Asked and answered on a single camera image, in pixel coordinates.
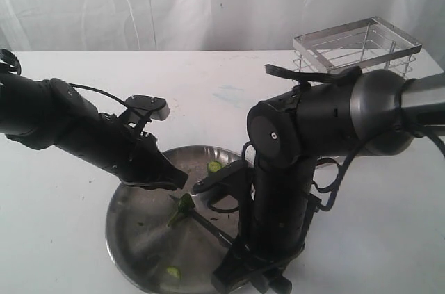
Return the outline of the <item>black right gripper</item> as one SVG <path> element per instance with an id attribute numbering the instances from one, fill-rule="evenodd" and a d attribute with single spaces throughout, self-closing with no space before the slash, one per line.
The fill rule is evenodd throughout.
<path id="1" fill-rule="evenodd" d="M 293 285 L 284 275 L 288 264 L 302 252 L 302 235 L 295 249 L 274 259 L 263 259 L 248 249 L 239 237 L 228 249 L 221 264 L 213 271 L 211 283 L 218 293 L 231 293 L 251 283 L 260 293 L 290 293 Z"/>

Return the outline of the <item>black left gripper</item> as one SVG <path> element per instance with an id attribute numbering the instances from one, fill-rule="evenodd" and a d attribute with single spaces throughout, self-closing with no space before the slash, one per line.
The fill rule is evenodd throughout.
<path id="1" fill-rule="evenodd" d="M 130 187 L 177 190 L 182 189 L 188 180 L 188 174 L 176 168 L 159 151 L 153 136 L 143 136 L 111 155 L 112 159 L 102 169 Z"/>

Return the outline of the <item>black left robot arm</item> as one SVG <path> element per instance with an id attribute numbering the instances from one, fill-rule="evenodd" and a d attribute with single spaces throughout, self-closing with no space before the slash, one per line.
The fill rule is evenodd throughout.
<path id="1" fill-rule="evenodd" d="M 14 53 L 1 50 L 1 133 L 9 140 L 41 150 L 62 149 L 127 185 L 145 190 L 177 190 L 188 175 L 176 168 L 144 130 L 170 113 L 164 98 L 132 95 L 120 115 L 100 113 L 78 93 L 79 85 L 52 78 L 22 76 Z"/>

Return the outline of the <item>black and grey right robot arm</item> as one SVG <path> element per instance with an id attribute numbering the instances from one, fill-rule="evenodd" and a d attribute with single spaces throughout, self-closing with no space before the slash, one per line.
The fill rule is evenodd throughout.
<path id="1" fill-rule="evenodd" d="M 329 211 L 357 156 L 393 156 L 415 138 L 444 148 L 444 75 L 404 79 L 390 70 L 266 73 L 297 81 L 247 116 L 253 166 L 239 160 L 213 176 L 238 202 L 238 234 L 212 274 L 220 293 L 251 283 L 290 292 L 283 275 L 305 246 L 317 211 Z"/>

